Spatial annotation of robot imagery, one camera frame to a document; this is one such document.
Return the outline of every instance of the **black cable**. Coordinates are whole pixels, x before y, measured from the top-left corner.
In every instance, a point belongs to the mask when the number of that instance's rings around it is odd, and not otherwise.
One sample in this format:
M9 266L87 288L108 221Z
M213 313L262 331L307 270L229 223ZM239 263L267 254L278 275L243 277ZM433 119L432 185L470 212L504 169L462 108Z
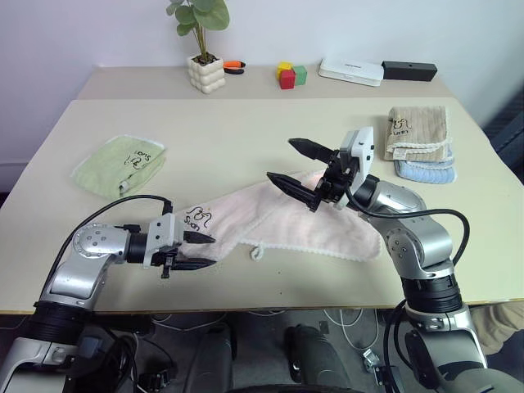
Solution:
M400 359L404 362L404 364L410 369L413 370L411 367L411 363L409 360L404 356L402 353L402 349L400 348L399 343L399 328L400 328L400 322L402 321L402 316L404 315L404 308L400 310L400 312L397 314L396 320L395 320L395 328L393 329L393 342L395 343L395 349L396 353L400 357Z
M346 188L345 193L348 199L350 200L351 204L354 205L357 209L359 209L366 215L369 215L371 217L375 217L378 219L411 219L414 217L422 217L424 215L454 215L455 217L459 218L460 221L462 221L462 225L464 227L462 241L460 242L460 246L458 247L455 257L453 258L454 266L459 262L460 257L462 256L462 254L464 253L464 250L466 249L466 245L468 244L468 240L469 240L469 232L470 232L469 222L466 216L457 210L429 209L429 210L414 211L410 213L394 213L394 214L393 213L391 214L377 213L377 212L368 210L366 207L360 205L360 203L356 200L353 194L351 194L349 188Z
M73 231L70 233L70 235L66 238L66 240L62 244L62 247L60 247L60 250L58 251L58 254L56 255L56 258L55 258L54 262L52 263L51 270L49 270L49 274L47 275L46 281L43 284L43 288L42 288L42 292L40 293L40 296L43 294L43 291L44 291L45 287L49 284L49 282L51 281L52 276L55 274L56 269L58 268L58 265L59 265L59 263L60 263L60 261L62 259L62 256L64 255L64 252L66 252L66 248L69 245L69 243L71 242L71 240L73 239L73 236L75 235L76 231L78 231L84 225L89 224L89 222L91 220L95 219L96 217L98 217L98 215L101 215L105 211L108 211L112 207L115 207L115 206L119 205L120 203L123 203L123 202L126 202L126 201L131 201L133 199L154 199L154 200L157 200L157 201L163 201L164 202L164 206L162 208L162 214L164 215L166 213L173 213L173 202L171 202L169 199L164 198L163 196L147 195L147 194L146 195L127 196L125 198L121 198L119 200L116 200L116 201L110 203L109 205L105 205L100 210L95 211L92 215L90 215L84 221L82 221L80 224L78 224L75 229L73 229Z
M126 366L124 368L124 371L120 375L120 380L117 384L117 388L115 391L118 391L122 387L125 380L129 377L129 374L132 373L133 393L138 393L138 370L137 363L134 360L133 347L129 344L129 341L127 340L126 336L118 337L108 327L104 327L103 329L114 341L114 344L110 349L111 355L114 355L113 352L120 350L127 356L127 359L125 359Z
M393 310L393 313L391 313L390 317L387 319L386 329L384 331L384 341L382 342L382 352L384 354L384 364L386 365L386 373L387 373L388 379L390 380L391 388L393 389L395 393L400 393L400 391L393 377L393 372L391 371L389 336L390 336L391 325L393 324L393 321L395 320L397 314L404 307L405 303L406 303L406 300L405 299L402 300L395 307L395 309Z
M153 341L149 341L148 339L146 338L143 338L142 341L145 341L146 343L158 348L159 350L161 350L162 352L164 352L165 356L169 359L169 363L171 364L171 367L173 368L174 367L174 361L173 361L173 358L171 357L171 355L168 353L167 350L165 350L164 348L162 348L161 346L159 346L158 344L156 344L155 342Z

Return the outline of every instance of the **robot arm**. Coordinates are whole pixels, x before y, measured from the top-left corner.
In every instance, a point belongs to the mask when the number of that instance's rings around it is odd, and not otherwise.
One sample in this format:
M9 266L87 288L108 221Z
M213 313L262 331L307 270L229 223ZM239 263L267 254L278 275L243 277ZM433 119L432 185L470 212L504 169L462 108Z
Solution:
M320 201L332 202L338 209L348 206L361 211L384 239L400 275L406 314L414 327L405 341L417 380L428 389L446 392L521 389L519 381L487 368L454 276L451 238L429 214L457 215L463 220L467 239L465 217L454 210L426 210L415 192L369 175L374 152L372 127L348 133L340 150L335 151L307 139L289 142L301 154L327 164L323 177L314 190L281 174L269 173L269 179L312 211Z
M21 364L67 370L79 350L79 337L93 316L100 290L111 264L138 263L170 270L201 269L215 262L186 258L178 248L183 242L209 243L212 237L183 230L173 213L149 224L148 233L138 225L122 227L87 224L72 237L70 256L45 284L25 331L17 337L0 368L0 393Z

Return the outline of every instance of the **gray fabric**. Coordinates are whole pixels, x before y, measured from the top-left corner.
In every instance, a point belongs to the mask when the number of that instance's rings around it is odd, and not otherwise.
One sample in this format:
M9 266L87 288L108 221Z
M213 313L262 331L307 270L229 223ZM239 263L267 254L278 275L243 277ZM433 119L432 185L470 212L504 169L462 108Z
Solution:
M447 157L448 121L444 106L395 106L386 132L386 160L442 161Z

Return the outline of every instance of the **white device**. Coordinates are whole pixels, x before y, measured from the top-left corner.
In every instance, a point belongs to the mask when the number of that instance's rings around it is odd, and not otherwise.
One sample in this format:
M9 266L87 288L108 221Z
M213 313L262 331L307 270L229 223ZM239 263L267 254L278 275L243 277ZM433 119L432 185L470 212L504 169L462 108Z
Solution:
M368 86L380 86L380 82L384 79L384 69L381 65L335 57L324 58L318 69L318 74L325 78L345 80L346 82Z

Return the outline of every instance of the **folded towel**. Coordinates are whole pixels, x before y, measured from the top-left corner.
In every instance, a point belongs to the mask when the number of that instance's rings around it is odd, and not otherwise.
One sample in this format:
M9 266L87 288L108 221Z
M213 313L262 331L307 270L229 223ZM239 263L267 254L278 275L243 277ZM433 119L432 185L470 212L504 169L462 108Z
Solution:
M400 107L390 111L386 160L442 161L449 144L444 106Z
M82 188L114 200L134 194L164 164L164 146L123 135L107 141L71 177Z
M395 160L396 173L401 178L420 183L452 183L457 178L453 167L454 157L450 147L446 152L445 160L440 162Z
M302 175L313 188L320 177ZM221 260L239 244L255 246L251 257L258 260L264 248L282 248L367 261L380 252L380 236L350 209L337 210L322 204L316 213L284 195L271 182L244 188L219 199L179 211L187 229L210 235L212 244L183 244L191 256Z

